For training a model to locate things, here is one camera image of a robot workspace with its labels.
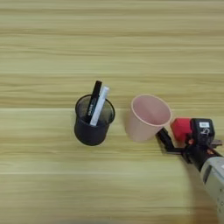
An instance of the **black mesh pen holder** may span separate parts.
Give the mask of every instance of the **black mesh pen holder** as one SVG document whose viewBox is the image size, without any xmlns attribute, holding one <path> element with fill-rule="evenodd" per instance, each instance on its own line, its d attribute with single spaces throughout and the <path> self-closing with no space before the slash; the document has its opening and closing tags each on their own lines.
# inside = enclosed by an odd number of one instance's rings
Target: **black mesh pen holder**
<svg viewBox="0 0 224 224">
<path fill-rule="evenodd" d="M 116 112 L 112 103 L 106 100 L 96 126 L 89 124 L 86 122 L 86 113 L 90 98 L 91 94 L 84 95 L 75 105 L 74 134 L 83 144 L 94 146 L 105 140 L 109 125 L 115 120 Z"/>
</svg>

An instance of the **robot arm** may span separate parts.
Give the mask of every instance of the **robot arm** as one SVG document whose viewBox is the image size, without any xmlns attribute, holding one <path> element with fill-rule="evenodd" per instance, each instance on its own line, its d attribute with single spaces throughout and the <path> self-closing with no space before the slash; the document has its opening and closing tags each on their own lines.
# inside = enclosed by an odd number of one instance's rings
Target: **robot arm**
<svg viewBox="0 0 224 224">
<path fill-rule="evenodd" d="M 224 157 L 211 157 L 202 166 L 201 179 L 217 204 L 220 223 L 224 223 Z"/>
<path fill-rule="evenodd" d="M 182 155 L 199 170 L 206 191 L 217 204 L 220 223 L 224 223 L 224 157 L 214 150 L 221 141 L 214 141 L 213 122 L 210 119 L 188 119 L 189 122 L 184 119 L 182 123 L 181 119 L 177 120 L 172 125 L 173 134 L 176 139 L 185 141 L 185 148 L 175 148 L 166 129 L 160 130 L 157 137 L 167 153 Z"/>
</svg>

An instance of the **wood grain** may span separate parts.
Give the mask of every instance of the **wood grain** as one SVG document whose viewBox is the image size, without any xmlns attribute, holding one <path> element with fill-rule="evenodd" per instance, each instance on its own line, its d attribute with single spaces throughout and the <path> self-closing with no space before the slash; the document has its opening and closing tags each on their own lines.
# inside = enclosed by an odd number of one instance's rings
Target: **wood grain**
<svg viewBox="0 0 224 224">
<path fill-rule="evenodd" d="M 138 94 L 210 117 L 224 140 L 223 1 L 0 0 L 0 222 L 215 224 L 192 165 L 133 143 Z M 116 109 L 106 141 L 74 137 L 95 80 Z"/>
</svg>

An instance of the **white marker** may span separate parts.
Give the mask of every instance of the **white marker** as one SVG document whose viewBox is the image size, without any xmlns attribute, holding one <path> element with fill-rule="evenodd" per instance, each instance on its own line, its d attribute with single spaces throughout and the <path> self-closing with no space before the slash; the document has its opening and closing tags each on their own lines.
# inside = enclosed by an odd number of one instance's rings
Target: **white marker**
<svg viewBox="0 0 224 224">
<path fill-rule="evenodd" d="M 96 107 L 94 109 L 94 114 L 93 114 L 91 122 L 90 122 L 90 124 L 93 125 L 93 126 L 96 126 L 96 124 L 98 123 L 98 120 L 99 120 L 99 117 L 101 115 L 102 108 L 103 108 L 104 102 L 106 101 L 108 92 L 109 92 L 109 88 L 108 87 L 103 87 L 103 89 L 101 91 L 101 94 L 100 94 L 100 97 L 99 97 L 99 100 L 98 100 L 98 102 L 96 104 Z"/>
</svg>

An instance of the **marker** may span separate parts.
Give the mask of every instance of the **marker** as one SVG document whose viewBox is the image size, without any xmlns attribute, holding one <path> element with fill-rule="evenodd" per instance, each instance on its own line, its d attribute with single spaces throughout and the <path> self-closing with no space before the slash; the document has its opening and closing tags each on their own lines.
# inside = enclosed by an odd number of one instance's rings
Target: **marker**
<svg viewBox="0 0 224 224">
<path fill-rule="evenodd" d="M 106 101 L 108 92 L 109 92 L 109 88 L 108 87 L 103 87 L 103 89 L 101 91 L 101 94 L 100 94 L 100 97 L 99 97 L 99 100 L 96 104 L 93 117 L 92 117 L 91 122 L 90 122 L 90 124 L 93 125 L 93 126 L 96 126 L 96 124 L 99 121 L 99 117 L 101 115 L 102 108 L 103 108 L 104 102 Z"/>
<path fill-rule="evenodd" d="M 89 101 L 89 104 L 87 106 L 87 113 L 86 113 L 86 119 L 85 119 L 86 123 L 90 123 L 90 121 L 93 117 L 93 114 L 95 112 L 95 106 L 96 106 L 96 104 L 98 102 L 98 99 L 99 99 L 99 94 L 100 94 L 100 91 L 101 91 L 101 87 L 102 87 L 102 82 L 98 80 L 94 84 L 94 90 L 93 90 L 91 99 Z"/>
</svg>

